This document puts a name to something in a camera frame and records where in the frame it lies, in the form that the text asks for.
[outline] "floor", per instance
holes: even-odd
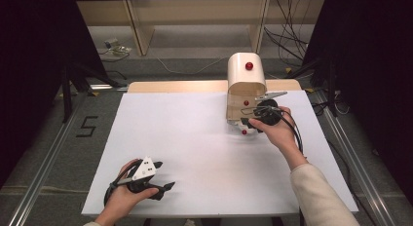
[[[280,26],[268,26],[272,32],[282,33]],[[300,30],[303,41],[309,41],[312,25],[294,27]],[[159,26],[156,28],[147,56],[138,56],[128,27],[90,27],[97,50],[106,51],[103,42],[117,38],[120,44],[131,48],[131,53],[123,56],[103,54],[101,58],[110,78],[124,83],[133,81],[166,81],[166,80],[207,80],[226,79],[227,59],[237,52],[251,52],[246,26]],[[284,43],[293,53],[298,54],[294,42]],[[264,36],[261,52],[266,78],[282,78],[286,68],[296,69],[294,64],[299,60],[291,54],[280,51],[268,36]],[[303,88],[310,88],[311,72],[299,77]],[[90,79],[91,84],[101,84]],[[0,191],[0,225],[9,225],[15,212],[24,212],[14,225],[83,225],[90,221],[81,215],[83,203],[94,178],[94,171],[99,163],[101,153],[116,116],[117,105],[123,92],[103,91],[98,94],[77,94],[73,92],[76,117],[70,126],[65,127],[62,120],[62,97],[56,94],[50,115],[44,122],[32,147],[28,149],[5,186]],[[313,103],[323,102],[323,91],[319,89],[309,94]],[[341,111],[347,109],[346,104],[337,104]],[[334,144],[337,152],[333,154],[343,175],[358,196],[360,212],[356,218],[360,225],[412,225],[413,207],[405,199],[391,175],[383,165],[380,156],[374,153],[374,147],[365,136],[357,118],[350,110],[347,114],[338,114],[349,141],[356,150],[363,168],[371,178],[374,190],[378,193],[383,206],[388,211],[391,223],[383,223],[381,213],[369,200],[369,193],[364,190],[363,181],[357,179],[357,172],[350,173],[346,164],[350,161],[343,152],[342,144],[328,118],[328,111],[319,107],[319,123],[325,137]],[[88,126],[94,126],[93,136],[84,137],[89,130],[84,130],[85,119]],[[34,180],[40,185],[34,186]],[[37,190],[34,201],[28,200],[28,206],[22,204],[30,190]],[[282,217],[284,225],[299,225],[297,215]],[[125,218],[118,225],[136,225],[135,218]],[[249,225],[260,225],[258,221]]]

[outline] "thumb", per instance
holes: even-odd
[[[256,120],[256,119],[253,119],[253,118],[250,118],[249,120],[249,123],[252,125],[252,126],[254,126],[254,127],[256,127],[257,129],[259,129],[259,130],[261,130],[261,131],[265,131],[266,129],[267,129],[267,127],[268,127],[268,125],[266,125],[266,124],[264,124],[264,123],[262,123],[261,121],[258,121],[258,120]]]
[[[142,200],[152,197],[153,195],[156,195],[158,192],[159,192],[159,189],[157,188],[149,188],[149,189],[145,189],[144,191],[136,194],[135,196],[139,201],[142,201]]]

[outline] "red button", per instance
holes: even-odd
[[[251,70],[254,67],[254,65],[251,62],[248,62],[245,64],[245,69],[246,70]]]

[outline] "hand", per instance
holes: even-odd
[[[135,161],[137,160],[132,160],[125,164],[119,174]],[[151,196],[157,194],[158,191],[159,190],[157,188],[150,188],[135,194],[132,193],[126,185],[120,185],[113,191],[104,210],[94,222],[100,224],[101,226],[113,226],[116,221],[127,216],[137,203],[150,198]]]
[[[280,109],[282,111],[285,111],[287,113],[282,113],[282,116],[287,120],[287,122],[291,126],[294,125],[294,121],[290,117],[291,110],[288,107],[283,107],[280,106]],[[291,127],[288,126],[285,121],[280,120],[277,124],[274,126],[269,126],[261,121],[255,120],[255,119],[249,119],[249,122],[256,127],[257,129],[263,131],[265,134],[267,134],[268,139],[273,143],[275,146],[277,146],[279,149],[286,149],[289,147],[294,147],[296,146],[295,144],[295,138],[294,138],[294,133],[291,130]]]
[[[286,112],[282,113],[282,116],[291,126],[294,127],[294,121],[290,116],[291,110],[282,106],[280,106],[280,109]],[[303,156],[303,154],[301,154],[297,144],[295,143],[292,128],[284,120],[280,120],[273,126],[266,125],[255,119],[249,119],[248,121],[254,127],[263,131],[271,143],[280,149],[291,170],[294,170],[300,165],[308,164],[307,159]]]

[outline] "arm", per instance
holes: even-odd
[[[134,161],[136,160],[132,160],[125,164],[119,173]],[[135,194],[129,191],[127,186],[121,185],[113,191],[106,206],[97,219],[85,226],[113,226],[116,221],[127,216],[137,203],[155,195],[158,191],[157,188],[151,188]]]
[[[280,107],[284,118],[294,126],[289,108]],[[263,131],[277,146],[291,169],[291,185],[302,209],[307,225],[358,225],[354,216],[341,201],[324,175],[310,165],[299,151],[291,128],[283,121],[274,126],[249,119],[249,122]]]
[[[287,107],[280,107],[280,109],[291,114],[291,111]],[[287,113],[283,113],[282,115],[289,124],[294,126],[292,118]],[[307,159],[301,154],[295,143],[294,133],[283,120],[279,121],[274,126],[268,126],[255,119],[249,119],[249,122],[254,127],[263,131],[271,143],[280,149],[291,170],[294,170],[300,165],[308,164]]]

